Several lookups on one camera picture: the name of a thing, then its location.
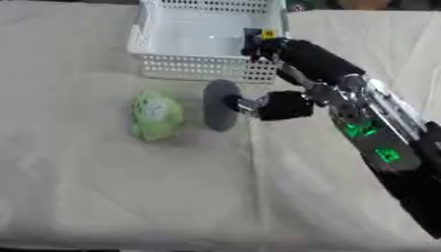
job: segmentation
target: green led light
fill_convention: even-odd
[[[345,132],[351,138],[367,137],[377,133],[377,131],[378,128],[376,128],[372,122],[368,122],[367,124],[361,126],[348,123],[345,127]]]
[[[354,138],[358,135],[359,127],[353,124],[348,123],[345,127],[345,131],[348,136]]]
[[[385,162],[393,162],[400,159],[400,155],[392,149],[377,149],[375,153]]]

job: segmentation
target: robotic hand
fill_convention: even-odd
[[[231,96],[232,109],[262,120],[311,116],[329,107],[335,126],[403,208],[441,237],[441,127],[425,122],[384,84],[305,40],[248,36],[242,54],[283,65],[278,75],[304,92],[273,92],[257,100]]]

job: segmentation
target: green stuffed animal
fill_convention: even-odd
[[[163,94],[144,90],[132,100],[132,134],[143,141],[172,137],[183,122],[182,106]]]

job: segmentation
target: plastic basket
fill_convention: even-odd
[[[287,36],[284,0],[142,0],[128,51],[144,77],[271,84],[277,65],[240,55],[244,29]]]

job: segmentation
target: table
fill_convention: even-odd
[[[436,246],[332,127],[201,121],[201,83],[147,80],[125,41],[136,7],[0,2],[0,244],[156,250]],[[311,39],[438,112],[435,13],[292,14]],[[150,87],[184,104],[177,139],[128,131],[128,100]],[[243,86],[248,95],[291,89]]]

